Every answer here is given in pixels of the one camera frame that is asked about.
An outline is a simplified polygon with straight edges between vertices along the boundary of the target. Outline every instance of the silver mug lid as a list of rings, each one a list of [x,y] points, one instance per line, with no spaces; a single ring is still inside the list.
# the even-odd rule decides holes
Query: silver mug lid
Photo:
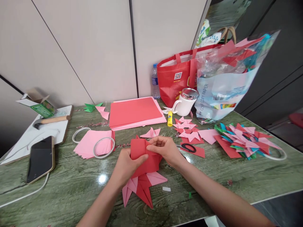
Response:
[[[181,96],[185,99],[194,100],[199,96],[199,92],[192,88],[184,88]]]

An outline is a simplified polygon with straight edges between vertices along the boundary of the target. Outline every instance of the black scissors handle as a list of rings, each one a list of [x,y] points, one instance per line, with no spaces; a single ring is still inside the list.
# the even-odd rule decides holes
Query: black scissors handle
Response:
[[[189,144],[189,143],[184,143],[184,144],[181,145],[181,147],[182,147],[183,149],[185,149],[185,150],[191,152],[191,153],[195,153],[195,152],[197,151],[196,148],[195,148],[193,145]]]

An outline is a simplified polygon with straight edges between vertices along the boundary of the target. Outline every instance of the smartphone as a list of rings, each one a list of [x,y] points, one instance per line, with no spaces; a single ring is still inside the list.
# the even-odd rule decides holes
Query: smartphone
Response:
[[[54,137],[35,143],[30,152],[26,183],[40,179],[55,168]]]

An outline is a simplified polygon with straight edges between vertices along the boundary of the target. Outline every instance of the green box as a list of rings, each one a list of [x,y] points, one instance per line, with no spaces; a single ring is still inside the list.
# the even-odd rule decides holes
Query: green box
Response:
[[[49,118],[55,115],[56,109],[47,101],[36,89],[27,91],[20,100],[16,102],[29,106],[31,109],[42,115],[44,118]]]

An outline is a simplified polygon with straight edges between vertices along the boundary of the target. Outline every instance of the table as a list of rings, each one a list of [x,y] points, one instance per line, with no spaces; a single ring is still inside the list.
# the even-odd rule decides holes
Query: table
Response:
[[[104,105],[105,111],[109,111],[110,103]],[[82,108],[75,107],[73,110],[66,141],[56,147],[56,167],[50,173],[46,186],[40,192],[0,209],[0,226],[75,226],[107,183],[121,148],[129,147],[131,139],[145,134],[150,128],[146,126],[117,131],[118,148],[115,152],[103,160],[84,160],[73,152],[76,147],[72,142],[74,132],[81,126],[88,126],[92,130],[109,130],[109,127],[98,111],[88,113]],[[231,112],[221,122],[255,126],[258,131],[268,134],[236,112]],[[161,136],[173,137],[176,143],[181,142],[174,127],[168,127],[166,123],[152,127],[161,128]],[[199,125],[198,128],[213,128],[213,125]],[[80,132],[76,140],[80,140],[84,134],[85,131]],[[256,203],[303,189],[303,155],[276,137],[270,140],[287,153],[286,160],[274,161],[259,155],[250,161],[244,158],[230,159],[218,143],[210,145],[207,142],[197,145],[205,149],[205,159],[183,151],[182,153],[209,177],[249,203]],[[0,166],[0,204],[42,186],[45,177],[34,184],[25,184],[27,165],[28,158]],[[121,193],[108,226],[174,226],[214,214],[197,192],[165,160],[160,163],[159,173],[168,182],[150,187],[154,209],[151,210],[134,193],[124,208]],[[233,182],[231,186],[228,185],[229,180]],[[171,192],[163,191],[163,186],[170,187]]]

